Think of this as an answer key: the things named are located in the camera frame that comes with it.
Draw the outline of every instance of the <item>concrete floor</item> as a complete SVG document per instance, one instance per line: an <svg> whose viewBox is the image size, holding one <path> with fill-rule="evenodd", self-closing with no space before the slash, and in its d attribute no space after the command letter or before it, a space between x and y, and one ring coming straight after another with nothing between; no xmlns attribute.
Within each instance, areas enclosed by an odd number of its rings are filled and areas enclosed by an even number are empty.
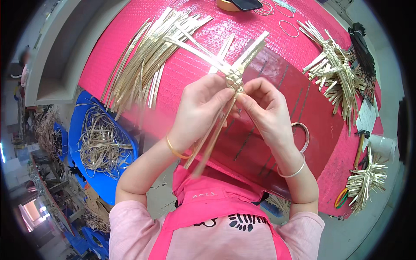
<svg viewBox="0 0 416 260"><path fill-rule="evenodd" d="M331 7L326 4L322 6L345 29L348 28L348 24ZM381 26L362 0L355 0L348 8L347 13L353 21L362 23L367 29L365 40L376 61L377 80L382 91L382 107L379 115L384 127L384 136L397 138L397 113L399 101L404 93L396 56ZM68 130L73 108L74 104L59 105L62 124ZM156 141L147 134L144 150L147 151ZM364 259L376 245L394 213L394 207L401 193L404 172L404 167L399 163L398 157L387 164L389 177L385 185L386 191L373 194L372 202L367 204L364 211L358 215L352 215L344 221L319 213L326 226L321 237L318 259ZM172 195L172 173L176 165L177 163L174 163L166 169L156 180L154 188L151 188L147 193L148 210L153 218L159 218L175 209L176 198ZM266 213L273 223L281 224L287 221L287 219L277 218L267 211Z"/></svg>

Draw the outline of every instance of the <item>woman's left hand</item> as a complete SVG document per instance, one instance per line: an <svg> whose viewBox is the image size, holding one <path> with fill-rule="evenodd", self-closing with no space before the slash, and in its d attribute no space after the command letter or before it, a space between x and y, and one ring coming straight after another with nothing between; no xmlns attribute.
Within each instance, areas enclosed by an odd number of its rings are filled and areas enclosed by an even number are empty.
<svg viewBox="0 0 416 260"><path fill-rule="evenodd" d="M234 95L225 79L208 74L185 87L175 123L168 134L172 147L182 153L208 131L217 112Z"/></svg>

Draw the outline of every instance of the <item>pink shirt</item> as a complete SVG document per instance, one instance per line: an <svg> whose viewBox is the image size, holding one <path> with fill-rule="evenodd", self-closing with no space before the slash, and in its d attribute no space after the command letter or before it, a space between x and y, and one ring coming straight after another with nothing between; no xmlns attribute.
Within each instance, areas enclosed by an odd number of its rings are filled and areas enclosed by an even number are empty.
<svg viewBox="0 0 416 260"><path fill-rule="evenodd" d="M138 201L123 201L110 212L110 259L147 259L166 216L153 220ZM317 259L324 221L311 212L273 225L293 260ZM166 259L276 259L272 234L261 217L236 214L173 232Z"/></svg>
<svg viewBox="0 0 416 260"><path fill-rule="evenodd" d="M22 78L20 79L20 85L22 87L26 87L26 80L27 80L27 64L23 67L23 71L22 71Z"/></svg>

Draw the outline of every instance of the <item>shelf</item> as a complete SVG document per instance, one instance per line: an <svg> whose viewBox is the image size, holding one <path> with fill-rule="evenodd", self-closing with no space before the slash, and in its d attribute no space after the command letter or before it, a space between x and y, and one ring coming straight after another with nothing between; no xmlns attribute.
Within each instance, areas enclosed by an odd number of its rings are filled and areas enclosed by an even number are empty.
<svg viewBox="0 0 416 260"><path fill-rule="evenodd" d="M95 43L130 0L63 0L40 31L26 83L25 105L72 103Z"/></svg>

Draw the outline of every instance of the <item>green rubber band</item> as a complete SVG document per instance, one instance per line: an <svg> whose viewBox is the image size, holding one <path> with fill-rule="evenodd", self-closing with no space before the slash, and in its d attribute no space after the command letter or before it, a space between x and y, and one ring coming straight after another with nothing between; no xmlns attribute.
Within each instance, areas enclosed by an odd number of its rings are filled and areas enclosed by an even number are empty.
<svg viewBox="0 0 416 260"><path fill-rule="evenodd" d="M342 207L342 205L347 201L347 197L348 197L348 191L345 193L344 197L341 199L342 203L336 207L336 209L339 209L340 207Z"/></svg>

